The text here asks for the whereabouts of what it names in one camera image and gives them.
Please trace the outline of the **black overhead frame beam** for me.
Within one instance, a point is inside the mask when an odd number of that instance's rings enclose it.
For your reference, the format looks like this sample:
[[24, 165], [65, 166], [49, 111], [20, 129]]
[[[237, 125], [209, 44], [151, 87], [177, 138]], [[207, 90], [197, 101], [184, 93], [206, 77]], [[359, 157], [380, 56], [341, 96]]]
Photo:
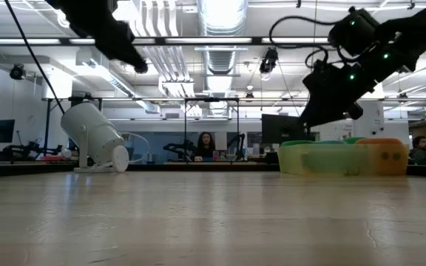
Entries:
[[[92, 46], [91, 38], [28, 38], [34, 46]], [[324, 37], [276, 37], [274, 41], [283, 45], [328, 44]], [[266, 37], [140, 37], [133, 42], [135, 46], [269, 46]], [[0, 46], [24, 46], [22, 38], [0, 38]]]

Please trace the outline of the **dark background monitor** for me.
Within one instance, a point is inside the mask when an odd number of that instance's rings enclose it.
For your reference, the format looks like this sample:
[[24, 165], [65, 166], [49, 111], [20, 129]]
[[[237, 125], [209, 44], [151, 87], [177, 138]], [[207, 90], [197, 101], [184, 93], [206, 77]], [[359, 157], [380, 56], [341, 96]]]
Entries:
[[0, 120], [0, 143], [12, 143], [14, 126], [14, 120]]

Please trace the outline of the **black background rig frame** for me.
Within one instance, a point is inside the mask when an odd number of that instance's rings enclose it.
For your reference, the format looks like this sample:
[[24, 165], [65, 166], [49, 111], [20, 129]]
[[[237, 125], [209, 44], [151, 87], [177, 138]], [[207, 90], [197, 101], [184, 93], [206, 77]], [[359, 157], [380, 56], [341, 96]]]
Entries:
[[[216, 145], [213, 160], [195, 162], [197, 141], [202, 132], [209, 132]], [[240, 134], [240, 100], [238, 98], [186, 98], [183, 116], [184, 160], [186, 163], [231, 162], [236, 145], [227, 148]]]

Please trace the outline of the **person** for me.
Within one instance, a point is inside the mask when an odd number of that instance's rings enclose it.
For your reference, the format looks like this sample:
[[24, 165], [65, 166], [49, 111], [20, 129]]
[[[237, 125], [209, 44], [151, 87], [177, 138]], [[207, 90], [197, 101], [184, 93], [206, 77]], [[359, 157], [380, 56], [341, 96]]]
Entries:
[[195, 150], [195, 162], [213, 160], [216, 145], [214, 139], [209, 132], [202, 132], [197, 141]]
[[412, 146], [410, 159], [412, 159], [416, 165], [426, 165], [426, 137], [415, 137], [412, 141]]

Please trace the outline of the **black computer monitor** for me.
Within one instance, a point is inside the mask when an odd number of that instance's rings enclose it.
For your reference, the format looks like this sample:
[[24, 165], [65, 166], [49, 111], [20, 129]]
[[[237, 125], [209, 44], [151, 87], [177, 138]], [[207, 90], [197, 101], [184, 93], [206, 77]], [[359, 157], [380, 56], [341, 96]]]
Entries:
[[261, 123], [263, 144], [307, 139], [305, 128], [298, 117], [262, 114]]

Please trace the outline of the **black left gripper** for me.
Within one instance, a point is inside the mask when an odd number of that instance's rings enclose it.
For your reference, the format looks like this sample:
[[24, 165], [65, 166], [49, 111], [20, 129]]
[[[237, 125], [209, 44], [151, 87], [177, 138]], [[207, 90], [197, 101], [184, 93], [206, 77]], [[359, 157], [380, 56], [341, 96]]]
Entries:
[[139, 65], [140, 54], [130, 43], [135, 36], [126, 22], [113, 17], [108, 0], [46, 0], [46, 3], [65, 15], [75, 33], [93, 37], [95, 47], [109, 60]]

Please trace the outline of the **silver ventilation duct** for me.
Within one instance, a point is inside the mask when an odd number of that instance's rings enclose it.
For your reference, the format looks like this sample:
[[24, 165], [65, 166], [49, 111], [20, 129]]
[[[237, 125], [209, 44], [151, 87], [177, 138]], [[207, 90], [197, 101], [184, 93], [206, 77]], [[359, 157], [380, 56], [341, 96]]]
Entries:
[[[245, 32], [248, 0], [196, 0], [200, 34], [210, 37], [240, 36]], [[228, 75], [234, 69], [236, 51], [204, 52], [210, 75]]]

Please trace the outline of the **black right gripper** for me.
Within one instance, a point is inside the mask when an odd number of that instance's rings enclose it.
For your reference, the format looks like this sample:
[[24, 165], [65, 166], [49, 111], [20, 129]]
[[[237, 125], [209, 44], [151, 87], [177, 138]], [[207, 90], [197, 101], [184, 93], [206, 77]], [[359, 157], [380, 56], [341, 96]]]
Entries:
[[356, 101], [373, 92], [377, 85], [359, 64], [339, 68], [321, 60], [314, 63], [312, 73], [302, 82], [309, 92], [309, 100], [298, 122], [308, 127], [361, 118], [363, 108]]

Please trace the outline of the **yellow translucent plastic tray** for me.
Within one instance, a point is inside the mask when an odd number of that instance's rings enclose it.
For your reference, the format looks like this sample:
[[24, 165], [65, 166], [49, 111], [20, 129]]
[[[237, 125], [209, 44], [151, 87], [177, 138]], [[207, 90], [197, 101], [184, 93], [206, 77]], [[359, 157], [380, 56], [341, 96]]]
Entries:
[[304, 176], [399, 176], [408, 167], [401, 143], [303, 143], [280, 147], [278, 159], [282, 173]]

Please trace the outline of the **large orange foam die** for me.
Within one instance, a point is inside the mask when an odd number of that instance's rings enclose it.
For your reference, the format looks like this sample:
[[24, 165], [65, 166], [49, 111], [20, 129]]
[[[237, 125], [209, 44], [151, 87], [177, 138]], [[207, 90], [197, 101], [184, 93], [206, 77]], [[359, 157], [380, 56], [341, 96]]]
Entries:
[[355, 145], [364, 151], [363, 171], [374, 176], [403, 176], [408, 167], [408, 146], [396, 138], [366, 138]]

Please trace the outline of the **black aluminium table frame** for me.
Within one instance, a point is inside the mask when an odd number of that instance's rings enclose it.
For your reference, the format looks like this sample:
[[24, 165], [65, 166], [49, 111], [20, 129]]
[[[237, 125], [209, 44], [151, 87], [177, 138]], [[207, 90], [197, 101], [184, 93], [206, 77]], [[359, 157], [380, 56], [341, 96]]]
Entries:
[[[0, 164], [0, 177], [28, 174], [68, 172], [74, 163]], [[213, 171], [213, 172], [278, 172], [277, 164], [254, 163], [170, 163], [165, 165], [130, 165], [127, 171]], [[408, 166], [407, 175], [426, 177], [426, 166]]]

